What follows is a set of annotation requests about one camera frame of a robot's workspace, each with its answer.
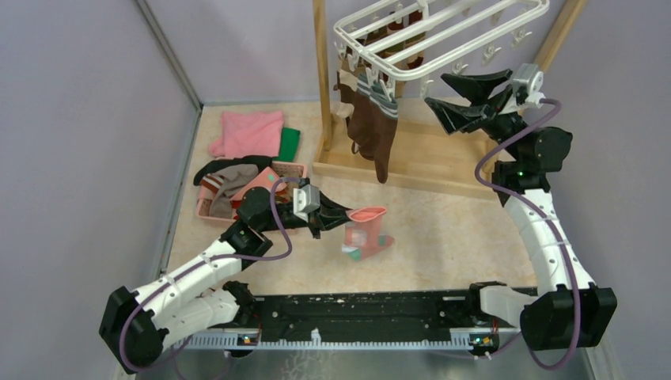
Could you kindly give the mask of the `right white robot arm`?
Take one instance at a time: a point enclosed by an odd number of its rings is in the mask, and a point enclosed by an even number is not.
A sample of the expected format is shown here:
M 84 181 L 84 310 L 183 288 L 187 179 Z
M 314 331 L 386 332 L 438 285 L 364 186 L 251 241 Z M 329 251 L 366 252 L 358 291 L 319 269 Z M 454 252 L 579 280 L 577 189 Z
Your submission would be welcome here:
M 485 326 L 495 317 L 515 325 L 534 351 L 591 348 L 601 342 L 618 302 L 584 269 L 555 211 L 548 174 L 562 169 L 573 136 L 550 125 L 561 104 L 542 94 L 543 80 L 534 64 L 493 74 L 443 74 L 467 104 L 433 97 L 426 104 L 447 134 L 482 131 L 494 142 L 486 155 L 495 161 L 493 173 L 476 179 L 496 193 L 514 222 L 537 280 L 533 296 L 501 283 L 474 284 L 464 304 L 466 320 Z M 497 160 L 501 151 L 511 159 Z

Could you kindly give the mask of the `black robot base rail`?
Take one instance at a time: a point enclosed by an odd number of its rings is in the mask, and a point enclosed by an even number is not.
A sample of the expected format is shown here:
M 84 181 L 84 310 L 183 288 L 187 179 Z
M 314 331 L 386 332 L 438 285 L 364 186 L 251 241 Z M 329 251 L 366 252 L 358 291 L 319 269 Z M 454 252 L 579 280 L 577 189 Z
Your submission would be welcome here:
M 495 352 L 517 329 L 476 315 L 467 291 L 265 295 L 221 327 L 235 349 Z

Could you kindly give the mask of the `white clip hanger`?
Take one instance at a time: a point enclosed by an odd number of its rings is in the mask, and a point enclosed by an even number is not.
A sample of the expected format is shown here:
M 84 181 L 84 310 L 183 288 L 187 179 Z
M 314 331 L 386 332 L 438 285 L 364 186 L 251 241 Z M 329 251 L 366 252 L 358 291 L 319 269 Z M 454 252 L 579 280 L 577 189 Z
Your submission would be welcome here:
M 425 95 L 431 80 L 483 74 L 532 58 L 548 30 L 549 1 L 363 1 L 332 26 L 339 69 L 368 70 L 391 93 Z

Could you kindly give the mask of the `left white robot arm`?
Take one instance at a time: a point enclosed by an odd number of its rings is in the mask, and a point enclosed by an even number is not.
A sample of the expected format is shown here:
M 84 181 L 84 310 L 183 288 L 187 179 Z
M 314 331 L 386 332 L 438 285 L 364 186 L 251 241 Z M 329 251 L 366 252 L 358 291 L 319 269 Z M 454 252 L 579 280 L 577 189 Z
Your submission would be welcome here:
M 167 348 L 194 333 L 228 323 L 244 327 L 254 314 L 247 287 L 208 289 L 256 262 L 271 260 L 267 252 L 273 243 L 264 232 L 287 235 L 306 228 L 318 239 L 321 232 L 348 223 L 351 212 L 304 180 L 288 203 L 277 203 L 272 189 L 251 188 L 237 209 L 238 219 L 201 253 L 151 283 L 114 290 L 99 335 L 123 370 L 136 374 L 157 366 Z

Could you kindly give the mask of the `pink patterned sock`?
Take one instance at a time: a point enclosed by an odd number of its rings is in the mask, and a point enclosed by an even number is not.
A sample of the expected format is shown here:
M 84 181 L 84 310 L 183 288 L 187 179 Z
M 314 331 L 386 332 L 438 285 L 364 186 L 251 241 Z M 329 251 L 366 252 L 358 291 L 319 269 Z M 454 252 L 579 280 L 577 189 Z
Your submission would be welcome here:
M 234 194 L 230 200 L 231 201 L 241 201 L 245 193 L 255 187 L 266 188 L 271 190 L 272 186 L 280 179 L 281 177 L 271 168 L 267 167 L 262 170 L 255 178 L 253 178 L 248 184 L 243 186 L 236 194 Z
M 345 224 L 342 252 L 352 260 L 361 261 L 388 248 L 395 239 L 381 232 L 385 207 L 362 207 L 347 211 L 349 222 Z

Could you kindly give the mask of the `dark brown grey-cuffed sock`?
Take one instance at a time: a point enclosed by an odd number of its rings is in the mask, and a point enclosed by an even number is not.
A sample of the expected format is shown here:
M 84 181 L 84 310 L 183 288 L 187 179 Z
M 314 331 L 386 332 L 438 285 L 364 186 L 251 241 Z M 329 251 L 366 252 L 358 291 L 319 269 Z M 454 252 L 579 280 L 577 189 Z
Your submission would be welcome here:
M 379 142 L 375 121 L 380 113 L 380 102 L 369 84 L 367 74 L 358 76 L 353 106 L 354 111 L 347 124 L 347 135 L 353 141 L 351 151 L 372 161 Z

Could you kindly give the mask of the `grey brown sock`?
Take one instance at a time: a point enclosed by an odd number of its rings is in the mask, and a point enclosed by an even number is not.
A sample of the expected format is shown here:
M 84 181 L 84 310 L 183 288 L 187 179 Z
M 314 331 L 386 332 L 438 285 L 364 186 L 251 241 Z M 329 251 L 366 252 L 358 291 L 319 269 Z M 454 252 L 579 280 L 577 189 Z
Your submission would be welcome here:
M 218 186 L 210 204 L 209 216 L 230 219 L 233 215 L 233 196 L 258 174 L 258 168 L 252 164 L 232 165 L 212 174 Z

